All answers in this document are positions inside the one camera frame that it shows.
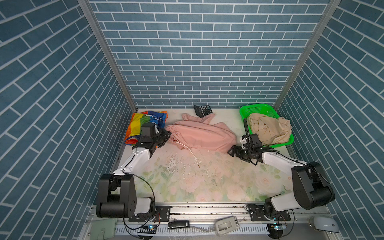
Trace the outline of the green plastic basket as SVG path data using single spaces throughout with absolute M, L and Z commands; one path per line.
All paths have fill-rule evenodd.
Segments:
M 260 114 L 266 115 L 268 117 L 276 118 L 276 119 L 281 117 L 274 110 L 274 108 L 272 106 L 267 105 L 267 104 L 255 104 L 255 105 L 243 106 L 240 108 L 239 113 L 240 113 L 240 116 L 242 117 L 242 120 L 246 120 L 246 121 L 247 121 L 248 116 L 252 113 L 260 113 Z M 247 129 L 250 131 L 250 134 L 252 135 L 253 133 L 252 133 L 249 126 L 247 126 Z M 290 145 L 293 142 L 294 142 L 294 136 L 293 136 L 293 134 L 291 134 L 290 139 L 287 143 L 271 145 L 269 147 L 278 148 L 278 147 Z

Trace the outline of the pink shorts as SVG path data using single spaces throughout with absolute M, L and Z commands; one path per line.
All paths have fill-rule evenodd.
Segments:
M 215 114 L 202 118 L 182 114 L 182 119 L 166 126 L 171 133 L 169 142 L 180 150 L 188 150 L 198 163 L 193 149 L 226 153 L 237 143 L 237 136 L 223 122 L 211 124 Z

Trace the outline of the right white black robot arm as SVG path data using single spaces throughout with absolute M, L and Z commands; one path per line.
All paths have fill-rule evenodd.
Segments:
M 280 151 L 263 146 L 258 135 L 244 135 L 242 145 L 233 145 L 228 154 L 244 162 L 272 166 L 292 178 L 293 190 L 265 200 L 264 213 L 269 218 L 287 210 L 311 210 L 335 200 L 335 192 L 317 162 L 306 163 L 284 156 Z

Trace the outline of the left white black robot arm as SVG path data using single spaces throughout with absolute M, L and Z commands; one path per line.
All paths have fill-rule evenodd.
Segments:
M 111 174 L 104 174 L 99 180 L 96 214 L 99 218 L 125 218 L 153 216 L 156 212 L 155 197 L 138 197 L 135 178 L 137 172 L 171 137 L 171 132 L 149 123 L 143 129 L 139 141 L 132 147 L 131 154 Z

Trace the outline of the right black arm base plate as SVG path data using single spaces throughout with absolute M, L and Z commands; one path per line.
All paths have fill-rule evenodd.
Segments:
M 262 221 L 290 221 L 291 216 L 289 211 L 278 212 L 270 205 L 261 206 L 255 204 L 247 204 L 245 206 L 246 211 L 249 213 L 252 222 Z

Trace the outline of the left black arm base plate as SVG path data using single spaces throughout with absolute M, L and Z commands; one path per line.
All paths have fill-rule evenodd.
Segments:
M 153 213 L 135 214 L 129 218 L 130 223 L 160 222 L 167 223 L 170 220 L 171 206 L 156 206 Z

